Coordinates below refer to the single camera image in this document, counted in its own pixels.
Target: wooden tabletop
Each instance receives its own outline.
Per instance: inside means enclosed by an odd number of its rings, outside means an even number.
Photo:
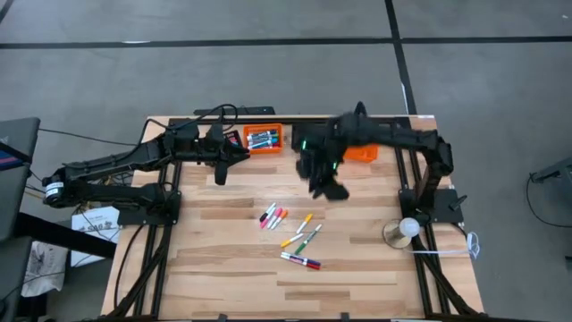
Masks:
[[[170,117],[153,117],[167,124]],[[411,116],[414,129],[436,128],[432,116]],[[200,125],[204,135],[208,125]],[[235,125],[241,133],[242,125]],[[163,129],[148,126],[150,140]],[[393,148],[380,147],[372,163],[347,161],[339,180],[350,197],[343,202],[313,200],[295,170],[297,155],[284,125],[281,154],[253,155],[229,169],[225,186],[215,184],[213,168],[184,163],[179,223],[172,229],[160,318],[421,318],[413,255],[383,242],[381,231],[400,218],[400,178]],[[413,182],[404,151],[409,182]],[[419,158],[422,172],[425,161]],[[136,186],[156,182],[158,172],[136,172]],[[442,186],[450,185],[449,178]],[[289,210],[275,231],[261,230],[258,218],[273,202]],[[302,219],[313,213],[305,229],[323,224],[301,255],[320,261],[322,269],[280,258],[281,242],[295,234]],[[102,314],[113,309],[114,285],[127,243],[137,227],[122,230],[115,252]],[[439,250],[465,250],[462,234],[452,225],[433,226]],[[124,296],[139,276],[147,238],[145,227],[135,240],[123,270],[119,294]],[[301,241],[290,245],[293,252]],[[458,293],[476,310],[482,303],[468,255],[442,255],[442,270]],[[438,298],[430,273],[433,310]],[[150,311],[155,278],[147,285],[143,312]]]

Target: concrete floor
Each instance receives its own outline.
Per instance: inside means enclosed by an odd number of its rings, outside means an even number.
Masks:
[[[399,0],[395,8],[402,37],[572,34],[567,0]],[[0,24],[4,43],[390,35],[379,0],[15,0]],[[474,266],[486,311],[568,321],[572,234],[532,217],[524,185],[529,172],[570,157],[572,43],[404,50],[417,111],[436,115],[453,147],[455,185],[469,196],[463,210],[482,243]],[[2,119],[38,116],[45,128],[109,140],[135,141],[148,115],[224,102],[337,114],[358,100],[372,114],[405,113],[392,45],[0,50]],[[119,151],[40,133],[33,169],[44,176]],[[572,225],[555,187],[534,185],[531,199],[539,215]],[[36,199],[22,207],[55,222],[71,212]],[[49,313],[97,316],[110,266],[73,269]]]

